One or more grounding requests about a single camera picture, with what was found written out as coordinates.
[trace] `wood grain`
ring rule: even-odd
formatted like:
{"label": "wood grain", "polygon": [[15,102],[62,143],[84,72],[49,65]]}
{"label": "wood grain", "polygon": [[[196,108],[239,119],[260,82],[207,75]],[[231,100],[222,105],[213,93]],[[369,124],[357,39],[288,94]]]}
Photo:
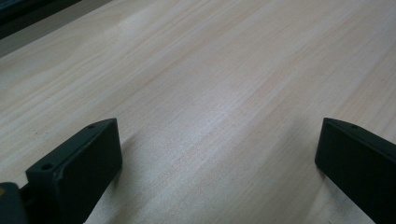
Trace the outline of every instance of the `wood grain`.
{"label": "wood grain", "polygon": [[115,117],[87,223],[372,223],[314,157],[324,117],[396,142],[395,75],[393,0],[111,1],[0,58],[0,181]]}

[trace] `screw hole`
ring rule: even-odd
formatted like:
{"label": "screw hole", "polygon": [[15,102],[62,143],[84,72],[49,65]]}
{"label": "screw hole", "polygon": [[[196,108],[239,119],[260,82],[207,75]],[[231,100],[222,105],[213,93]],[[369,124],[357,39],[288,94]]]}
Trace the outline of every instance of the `screw hole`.
{"label": "screw hole", "polygon": [[41,166],[41,170],[49,170],[53,167],[53,165],[51,163],[47,163],[43,166]]}

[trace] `light wood surface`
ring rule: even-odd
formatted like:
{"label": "light wood surface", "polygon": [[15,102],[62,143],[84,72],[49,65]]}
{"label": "light wood surface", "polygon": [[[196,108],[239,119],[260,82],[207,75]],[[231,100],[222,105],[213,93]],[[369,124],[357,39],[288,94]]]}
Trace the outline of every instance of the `light wood surface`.
{"label": "light wood surface", "polygon": [[396,1],[114,0],[0,58],[0,181],[117,118],[87,223],[372,223],[314,164],[324,117],[396,142]]}

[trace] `black object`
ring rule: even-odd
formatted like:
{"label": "black object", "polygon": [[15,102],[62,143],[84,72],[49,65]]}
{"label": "black object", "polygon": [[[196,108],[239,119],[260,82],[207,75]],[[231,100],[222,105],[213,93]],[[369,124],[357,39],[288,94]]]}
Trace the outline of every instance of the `black object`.
{"label": "black object", "polygon": [[375,223],[396,223],[396,146],[354,124],[324,119],[317,167]]}
{"label": "black object", "polygon": [[0,184],[0,223],[83,223],[121,165],[117,120],[91,124],[32,165],[21,190]]}
{"label": "black object", "polygon": [[0,39],[81,0],[0,0]]}

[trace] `table surface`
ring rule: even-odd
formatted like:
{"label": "table surface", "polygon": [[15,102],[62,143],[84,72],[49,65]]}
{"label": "table surface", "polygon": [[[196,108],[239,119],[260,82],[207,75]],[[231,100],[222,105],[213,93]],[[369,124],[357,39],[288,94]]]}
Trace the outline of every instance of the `table surface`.
{"label": "table surface", "polygon": [[373,223],[314,157],[325,117],[396,142],[395,75],[394,0],[114,0],[0,58],[0,181],[117,118],[87,223]]}

